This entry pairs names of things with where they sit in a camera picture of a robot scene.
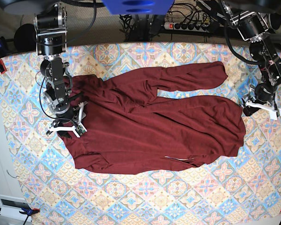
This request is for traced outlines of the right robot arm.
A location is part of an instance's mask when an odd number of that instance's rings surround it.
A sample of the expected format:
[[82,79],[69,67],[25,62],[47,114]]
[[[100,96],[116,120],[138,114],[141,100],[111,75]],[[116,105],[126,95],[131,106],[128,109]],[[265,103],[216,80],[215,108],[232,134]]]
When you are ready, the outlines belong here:
[[52,132],[70,137],[70,133],[80,138],[86,128],[82,124],[85,117],[85,103],[72,106],[71,102],[81,94],[71,95],[73,82],[68,72],[68,62],[63,62],[60,55],[67,49],[67,13],[56,0],[0,0],[0,8],[14,15],[34,14],[36,52],[43,56],[40,72],[46,90],[39,96],[44,99],[53,113],[52,123],[47,134]]

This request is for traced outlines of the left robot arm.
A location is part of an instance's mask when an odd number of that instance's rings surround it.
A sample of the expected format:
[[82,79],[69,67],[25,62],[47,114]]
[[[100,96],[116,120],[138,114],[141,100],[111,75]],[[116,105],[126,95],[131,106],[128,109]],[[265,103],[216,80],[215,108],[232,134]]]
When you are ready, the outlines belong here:
[[[225,17],[224,36],[230,51],[241,61],[257,65],[261,71],[261,82],[251,87],[242,98],[246,116],[260,109],[267,110],[275,117],[281,116],[276,104],[276,91],[281,84],[281,59],[270,40],[268,25],[261,16],[281,9],[281,0],[220,0],[219,6]],[[237,30],[244,41],[250,43],[252,60],[247,60],[232,47],[228,28]]]

